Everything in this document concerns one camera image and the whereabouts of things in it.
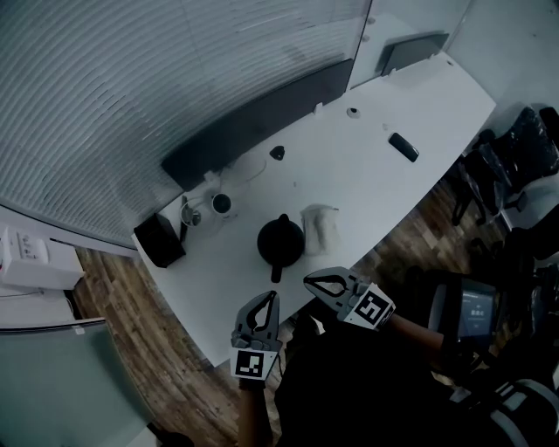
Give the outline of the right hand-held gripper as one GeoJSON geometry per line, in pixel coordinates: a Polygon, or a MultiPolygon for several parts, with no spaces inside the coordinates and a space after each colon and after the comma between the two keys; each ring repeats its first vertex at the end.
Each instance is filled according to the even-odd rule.
{"type": "Polygon", "coordinates": [[[336,266],[308,274],[306,289],[327,306],[341,311],[337,319],[378,332],[396,310],[395,303],[374,283],[357,281],[353,272],[336,266]]]}

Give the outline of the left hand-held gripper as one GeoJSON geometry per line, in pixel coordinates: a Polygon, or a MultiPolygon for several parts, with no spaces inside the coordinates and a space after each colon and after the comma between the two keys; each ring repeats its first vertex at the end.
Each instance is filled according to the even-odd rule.
{"type": "Polygon", "coordinates": [[[280,298],[264,292],[250,300],[237,314],[231,334],[230,369],[238,379],[265,381],[280,354],[277,339],[280,298]]]}

